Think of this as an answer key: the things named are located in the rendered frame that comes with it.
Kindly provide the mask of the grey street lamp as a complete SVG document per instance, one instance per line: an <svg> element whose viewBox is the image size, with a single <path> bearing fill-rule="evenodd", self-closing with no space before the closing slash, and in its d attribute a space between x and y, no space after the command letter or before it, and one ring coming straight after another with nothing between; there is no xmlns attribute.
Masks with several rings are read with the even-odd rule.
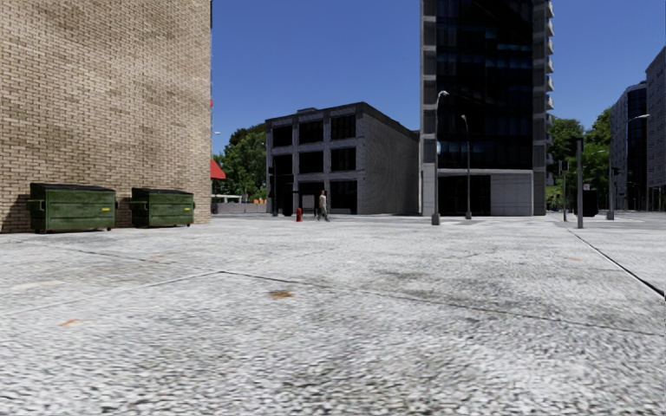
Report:
<svg viewBox="0 0 666 416"><path fill-rule="evenodd" d="M434 115L434 212L431 216L431 225L441 224L441 215L439 211L439 107L442 97L449 95L446 90L441 90L437 94Z"/></svg>
<svg viewBox="0 0 666 416"><path fill-rule="evenodd" d="M641 114L624 120L624 130L627 130L628 124L633 120L647 119L649 117L650 114ZM606 213L606 219L610 221L615 219L615 168L612 165L611 146L609 146L609 209Z"/></svg>
<svg viewBox="0 0 666 416"><path fill-rule="evenodd" d="M472 211L471 211L471 147L470 147L470 140L469 140L469 129L468 129L468 121L467 117L465 114L462 114L461 119L464 121L465 124L465 130L466 130L466 157L467 157L467 162L466 162L466 178L467 178L467 191L466 191L466 196L467 196L467 210L466 210L466 216L465 218L467 220L472 219Z"/></svg>

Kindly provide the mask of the traffic light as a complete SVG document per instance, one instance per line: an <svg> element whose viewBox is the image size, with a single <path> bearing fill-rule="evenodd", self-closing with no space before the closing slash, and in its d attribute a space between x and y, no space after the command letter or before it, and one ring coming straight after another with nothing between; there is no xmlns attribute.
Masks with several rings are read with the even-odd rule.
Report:
<svg viewBox="0 0 666 416"><path fill-rule="evenodd" d="M560 160L558 162L558 172L562 176L563 184L562 184L562 193L561 193L561 202L562 202L562 208L561 211L563 212L563 221L567 221L567 206L566 206L566 173L568 172L568 161L567 160Z"/></svg>
<svg viewBox="0 0 666 416"><path fill-rule="evenodd" d="M570 153L576 155L577 163L577 228L584 228L584 167L582 162L583 151L584 151L584 138L583 137L573 137L569 139L569 148Z"/></svg>

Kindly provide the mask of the glass tower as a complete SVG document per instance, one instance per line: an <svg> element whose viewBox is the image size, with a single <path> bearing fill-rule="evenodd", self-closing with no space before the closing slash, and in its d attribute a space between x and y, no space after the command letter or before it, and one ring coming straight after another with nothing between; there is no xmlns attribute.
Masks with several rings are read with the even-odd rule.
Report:
<svg viewBox="0 0 666 416"><path fill-rule="evenodd" d="M552 0L420 0L423 215L434 212L439 107L439 211L466 215L466 130L472 216L546 212L552 110Z"/></svg>

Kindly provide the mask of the grey concrete building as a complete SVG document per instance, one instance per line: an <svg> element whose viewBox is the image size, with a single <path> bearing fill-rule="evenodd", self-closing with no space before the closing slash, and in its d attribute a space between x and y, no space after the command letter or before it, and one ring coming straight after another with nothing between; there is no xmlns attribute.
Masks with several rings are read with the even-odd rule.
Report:
<svg viewBox="0 0 666 416"><path fill-rule="evenodd" d="M666 46L646 68L647 188L650 208L660 211L666 192Z"/></svg>

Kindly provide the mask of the trees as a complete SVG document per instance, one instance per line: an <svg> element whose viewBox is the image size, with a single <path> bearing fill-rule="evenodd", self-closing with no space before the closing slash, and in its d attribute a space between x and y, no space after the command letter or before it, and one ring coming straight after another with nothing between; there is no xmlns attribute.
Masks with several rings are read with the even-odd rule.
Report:
<svg viewBox="0 0 666 416"><path fill-rule="evenodd" d="M553 145L548 149L553 157L553 165L547 167L552 174L553 185L546 187L547 207L563 203L564 174L559 171L559 161L569 162L569 171L566 173L567 204L575 206L577 195L577 165L574 153L569 153L570 137L584 139L584 151L581 161L583 167L583 182L589 184L592 190L597 191L597 203L602 209L608 208L608 168L611 109L606 108L594 121L590 128L585 129L579 120L564 119L553 116L553 126L549 133L553 138Z"/></svg>
<svg viewBox="0 0 666 416"><path fill-rule="evenodd" d="M265 124L236 130L222 153L213 159L225 173L225 179L212 182L214 194L247 195L266 198L266 135Z"/></svg>

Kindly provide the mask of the small green dumpster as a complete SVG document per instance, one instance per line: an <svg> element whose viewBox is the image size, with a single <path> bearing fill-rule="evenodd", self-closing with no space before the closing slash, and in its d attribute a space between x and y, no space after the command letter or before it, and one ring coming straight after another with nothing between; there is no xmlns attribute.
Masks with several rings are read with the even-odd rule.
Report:
<svg viewBox="0 0 666 416"><path fill-rule="evenodd" d="M171 189L132 188L129 202L132 225L165 226L194 221L195 203L191 192Z"/></svg>

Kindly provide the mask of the grey brick building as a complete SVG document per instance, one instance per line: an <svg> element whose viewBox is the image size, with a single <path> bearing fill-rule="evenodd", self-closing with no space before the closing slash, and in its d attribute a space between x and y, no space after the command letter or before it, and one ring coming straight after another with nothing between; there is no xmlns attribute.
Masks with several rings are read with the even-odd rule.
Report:
<svg viewBox="0 0 666 416"><path fill-rule="evenodd" d="M328 212L417 214L420 138L366 102L305 108L265 122L270 212L293 191L326 191Z"/></svg>

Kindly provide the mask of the large green dumpster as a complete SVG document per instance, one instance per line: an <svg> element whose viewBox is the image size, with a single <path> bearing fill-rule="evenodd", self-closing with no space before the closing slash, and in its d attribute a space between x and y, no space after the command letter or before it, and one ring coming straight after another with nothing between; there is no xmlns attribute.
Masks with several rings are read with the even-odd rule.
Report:
<svg viewBox="0 0 666 416"><path fill-rule="evenodd" d="M97 185L31 183L26 207L37 233L115 227L116 191Z"/></svg>

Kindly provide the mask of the tan brick building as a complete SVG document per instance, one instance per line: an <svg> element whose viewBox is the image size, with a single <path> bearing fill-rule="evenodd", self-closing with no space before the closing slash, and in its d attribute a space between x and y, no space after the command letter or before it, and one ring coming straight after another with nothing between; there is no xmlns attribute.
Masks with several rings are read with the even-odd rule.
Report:
<svg viewBox="0 0 666 416"><path fill-rule="evenodd" d="M190 192L211 219L213 0L0 0L0 232L32 183Z"/></svg>

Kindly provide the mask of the black bus shelter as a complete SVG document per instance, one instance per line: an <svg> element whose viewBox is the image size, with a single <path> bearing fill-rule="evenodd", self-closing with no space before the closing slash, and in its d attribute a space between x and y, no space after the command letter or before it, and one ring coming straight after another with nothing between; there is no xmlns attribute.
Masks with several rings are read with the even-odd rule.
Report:
<svg viewBox="0 0 666 416"><path fill-rule="evenodd" d="M303 215L311 214L313 217L317 215L318 196L314 192L293 191L292 194L294 212L301 209Z"/></svg>

